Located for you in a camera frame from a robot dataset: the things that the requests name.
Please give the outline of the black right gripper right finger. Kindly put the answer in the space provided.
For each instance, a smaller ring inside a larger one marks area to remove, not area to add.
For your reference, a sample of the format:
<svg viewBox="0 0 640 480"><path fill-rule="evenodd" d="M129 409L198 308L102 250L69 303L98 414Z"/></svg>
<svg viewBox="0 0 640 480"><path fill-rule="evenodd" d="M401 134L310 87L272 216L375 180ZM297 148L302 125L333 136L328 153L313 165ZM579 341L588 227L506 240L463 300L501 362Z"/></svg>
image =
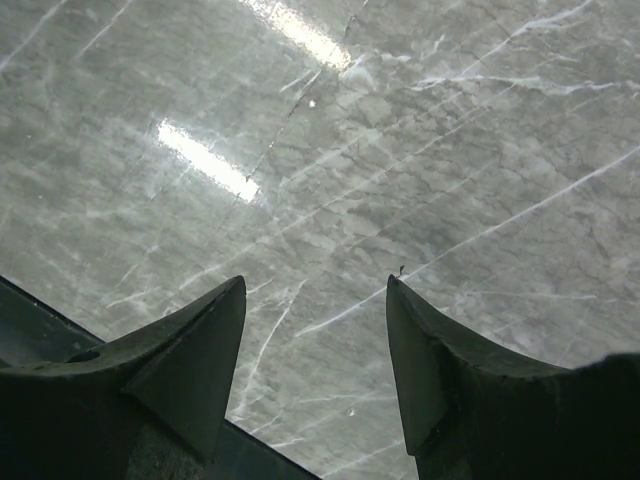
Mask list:
<svg viewBox="0 0 640 480"><path fill-rule="evenodd" d="M635 479L639 357L576 369L509 350L396 277L386 323L405 446L423 479Z"/></svg>

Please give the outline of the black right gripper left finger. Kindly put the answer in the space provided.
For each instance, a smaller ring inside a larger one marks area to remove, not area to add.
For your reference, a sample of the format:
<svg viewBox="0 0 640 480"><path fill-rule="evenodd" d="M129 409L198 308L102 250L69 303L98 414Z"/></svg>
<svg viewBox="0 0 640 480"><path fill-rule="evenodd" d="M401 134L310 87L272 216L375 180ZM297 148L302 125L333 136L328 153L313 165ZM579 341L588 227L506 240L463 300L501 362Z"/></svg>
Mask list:
<svg viewBox="0 0 640 480"><path fill-rule="evenodd" d="M1 370L5 479L202 479L215 457L246 315L232 277L60 362Z"/></svg>

